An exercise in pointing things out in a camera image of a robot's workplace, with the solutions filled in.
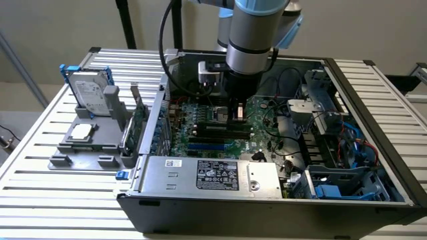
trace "motherboard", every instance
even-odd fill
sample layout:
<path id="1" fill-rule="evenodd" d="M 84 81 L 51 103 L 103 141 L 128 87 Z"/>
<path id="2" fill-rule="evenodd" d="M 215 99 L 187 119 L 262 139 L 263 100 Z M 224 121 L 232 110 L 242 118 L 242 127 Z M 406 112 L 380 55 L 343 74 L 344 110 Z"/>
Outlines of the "motherboard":
<path id="1" fill-rule="evenodd" d="M 246 106 L 246 124 L 234 131 L 220 132 L 227 125 L 227 107 L 202 105 L 191 98 L 182 102 L 172 101 L 168 111 L 174 136 L 170 155 L 274 162 L 280 168 L 284 159 L 279 155 L 290 152 L 286 151 L 283 141 L 267 133 L 280 135 L 278 117 L 270 111 L 278 102 L 271 97 L 252 97 Z M 208 136 L 216 135 L 218 138 L 204 137 L 200 128 L 206 131 L 211 128 Z"/>

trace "cable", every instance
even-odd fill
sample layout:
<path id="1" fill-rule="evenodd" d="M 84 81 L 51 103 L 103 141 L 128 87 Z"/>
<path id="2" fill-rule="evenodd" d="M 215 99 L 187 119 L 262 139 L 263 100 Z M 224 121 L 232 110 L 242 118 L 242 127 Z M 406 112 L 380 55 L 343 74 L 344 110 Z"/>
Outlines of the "cable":
<path id="1" fill-rule="evenodd" d="M 0 125 L 0 128 L 3 128 L 4 130 L 7 130 L 7 131 L 12 134 L 13 138 L 15 138 L 17 141 L 21 141 L 21 139 L 15 135 L 15 133 L 12 132 L 11 129 L 5 128 L 5 127 L 1 126 L 1 125 Z"/>
<path id="2" fill-rule="evenodd" d="M 278 59 L 278 55 L 279 55 L 279 48 L 275 47 L 275 48 L 272 49 L 270 67 L 268 67 L 268 69 L 264 71 L 264 73 L 267 73 L 267 72 L 274 68 L 274 65 L 275 65 L 275 62 L 276 62 L 276 59 Z"/>
<path id="3" fill-rule="evenodd" d="M 323 114 L 326 114 L 326 113 L 338 113 L 339 115 L 342 115 L 342 113 L 340 113 L 339 111 L 336 111 L 336 110 L 332 110 L 332 109 L 324 110 L 323 112 L 319 113 L 318 116 L 315 116 L 315 117 L 311 119 L 311 121 L 308 122 L 308 124 L 307 124 L 307 126 L 306 126 L 306 129 L 308 129 L 308 128 L 312 126 L 312 124 L 315 123 L 316 118 L 319 118 L 319 117 L 320 117 Z"/>
<path id="4" fill-rule="evenodd" d="M 167 9 L 166 9 L 166 12 L 164 12 L 164 15 L 163 15 L 163 18 L 162 18 L 162 23 L 160 23 L 160 33 L 159 33 L 159 55 L 160 55 L 160 62 L 162 62 L 162 66 L 163 66 L 163 70 L 164 70 L 164 73 L 168 77 L 168 79 L 171 80 L 172 84 L 179 88 L 179 90 L 182 90 L 183 92 L 186 92 L 190 96 L 192 97 L 196 97 L 196 98 L 200 98 L 200 97 L 206 97 L 208 96 L 212 91 L 214 91 L 214 87 L 210 86 L 208 87 L 208 90 L 206 93 L 203 94 L 198 94 L 198 93 L 194 93 L 191 91 L 188 91 L 184 87 L 182 87 L 182 85 L 176 82 L 171 72 L 170 72 L 170 68 L 168 68 L 168 65 L 167 65 L 167 60 L 166 60 L 166 54 L 164 54 L 164 48 L 163 48 L 163 35 L 164 35 L 164 30 L 166 30 L 166 24 L 167 24 L 167 19 L 168 19 L 168 15 L 170 15 L 170 12 L 171 12 L 171 9 L 172 9 L 172 6 L 175 4 L 178 0 L 171 0 L 170 3 L 168 3 L 168 6 L 167 6 Z"/>
<path id="5" fill-rule="evenodd" d="M 370 144 L 366 140 L 362 140 L 359 138 L 356 138 L 355 141 L 372 149 L 372 151 L 375 153 L 375 166 L 378 166 L 379 165 L 379 151 L 375 148 L 375 146 L 372 144 Z"/>
<path id="6" fill-rule="evenodd" d="M 342 121 L 342 124 L 340 124 L 340 132 L 339 132 L 339 136 L 343 135 L 344 133 L 344 116 L 342 113 L 340 114 L 340 121 Z M 338 138 L 338 161 L 342 162 L 342 137 Z"/>
<path id="7" fill-rule="evenodd" d="M 262 82 L 262 84 L 258 86 L 258 90 L 262 88 L 262 86 L 266 85 L 266 83 L 268 82 L 268 80 L 272 79 L 278 82 L 278 78 L 275 78 L 274 76 L 267 77 L 267 79 Z"/>
<path id="8" fill-rule="evenodd" d="M 292 153 L 290 153 L 290 154 L 279 154 L 278 152 L 276 152 L 276 147 L 278 147 L 278 145 L 279 145 L 279 143 L 272 147 L 272 152 L 278 155 L 278 156 L 280 156 L 280 157 L 287 157 L 287 156 L 291 156 L 291 155 L 294 155 L 294 154 L 300 154 L 302 153 L 302 151 L 296 151 L 296 152 L 292 152 Z"/>
<path id="9" fill-rule="evenodd" d="M 276 86 L 276 93 L 280 94 L 280 78 L 282 78 L 282 75 L 286 71 L 288 70 L 294 70 L 296 73 L 298 73 L 298 77 L 299 77 L 299 88 L 302 89 L 303 88 L 303 74 L 300 72 L 300 70 L 298 70 L 295 67 L 287 67 L 282 70 L 280 74 L 279 74 L 279 77 L 278 77 L 278 86 Z"/>
<path id="10" fill-rule="evenodd" d="M 286 106 L 286 105 L 287 105 L 287 104 L 283 103 L 283 104 L 280 104 L 280 105 L 278 105 L 278 106 L 275 106 L 275 107 L 271 107 L 271 108 L 268 109 L 268 111 L 266 112 L 266 114 L 264 114 L 264 117 L 263 117 L 263 119 L 262 119 L 262 122 L 264 122 L 266 117 L 267 117 L 268 113 L 272 111 L 272 109 L 280 108 L 282 106 Z M 295 142 L 299 143 L 299 140 L 298 140 L 296 138 L 294 138 L 294 137 L 280 136 L 280 135 L 272 134 L 272 133 L 267 130 L 266 125 L 263 125 L 263 128 L 264 128 L 266 133 L 267 133 L 270 136 L 274 136 L 274 137 L 282 138 L 282 139 L 291 139 L 291 140 L 294 140 Z"/>

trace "black pole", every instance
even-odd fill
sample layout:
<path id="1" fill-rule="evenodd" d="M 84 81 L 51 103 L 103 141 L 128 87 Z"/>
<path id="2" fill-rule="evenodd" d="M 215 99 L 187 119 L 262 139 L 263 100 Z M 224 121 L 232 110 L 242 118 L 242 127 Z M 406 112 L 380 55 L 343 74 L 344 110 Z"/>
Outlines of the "black pole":
<path id="1" fill-rule="evenodd" d="M 183 49 L 183 19 L 182 19 L 183 1 L 176 0 L 172 6 L 172 29 L 174 29 L 174 47 Z"/>
<path id="2" fill-rule="evenodd" d="M 130 14 L 130 8 L 128 8 L 128 0 L 115 0 L 115 4 L 118 6 L 119 13 L 120 13 L 127 48 L 136 49 L 131 14 Z"/>

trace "metal slatted table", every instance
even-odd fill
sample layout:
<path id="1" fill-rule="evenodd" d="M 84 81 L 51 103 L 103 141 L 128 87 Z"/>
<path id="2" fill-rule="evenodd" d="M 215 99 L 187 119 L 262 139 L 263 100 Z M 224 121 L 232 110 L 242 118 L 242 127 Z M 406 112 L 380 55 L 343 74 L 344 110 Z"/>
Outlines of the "metal slatted table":
<path id="1" fill-rule="evenodd" d="M 362 61 L 336 62 L 427 189 L 427 152 L 423 151 L 427 132 L 411 104 L 396 94 L 375 67 L 366 66 Z M 158 52 L 102 49 L 87 55 L 80 66 L 111 67 L 120 100 L 128 109 L 135 108 L 131 82 L 139 83 L 143 102 L 152 106 L 163 74 Z M 75 97 L 64 86 L 0 168 L 0 238 L 200 239 L 198 236 L 144 235 L 135 231 L 112 193 L 130 186 L 116 182 L 114 171 L 48 169 L 49 157 L 76 117 L 75 107 Z M 363 239 L 424 240 L 427 218 L 408 226 L 386 226 Z"/>

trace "power supply label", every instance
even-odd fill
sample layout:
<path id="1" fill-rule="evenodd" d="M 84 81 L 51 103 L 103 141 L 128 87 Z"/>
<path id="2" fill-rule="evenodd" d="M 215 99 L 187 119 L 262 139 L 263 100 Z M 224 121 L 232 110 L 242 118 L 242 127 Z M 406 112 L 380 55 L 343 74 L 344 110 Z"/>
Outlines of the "power supply label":
<path id="1" fill-rule="evenodd" d="M 195 186 L 203 190 L 239 191 L 239 170 L 235 161 L 198 161 Z"/>

